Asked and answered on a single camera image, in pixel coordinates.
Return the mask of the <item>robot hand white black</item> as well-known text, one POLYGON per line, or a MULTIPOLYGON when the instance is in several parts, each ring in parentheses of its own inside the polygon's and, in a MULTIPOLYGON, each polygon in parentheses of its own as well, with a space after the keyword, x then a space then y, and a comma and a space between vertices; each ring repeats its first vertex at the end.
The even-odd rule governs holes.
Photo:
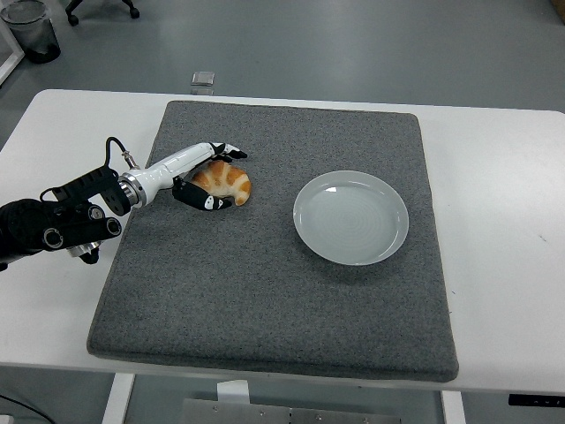
POLYGON ((189 186, 177 189, 177 193, 183 196, 181 201, 189 206, 201 210, 227 208, 227 201, 222 202, 204 189, 185 183, 181 177, 208 160, 219 158, 230 162, 232 159, 246 157, 245 152, 230 144, 199 143, 169 155, 147 169, 129 170, 120 177, 120 185, 130 190, 130 203, 135 208, 145 207, 159 191, 172 189, 175 183, 178 186, 189 186))

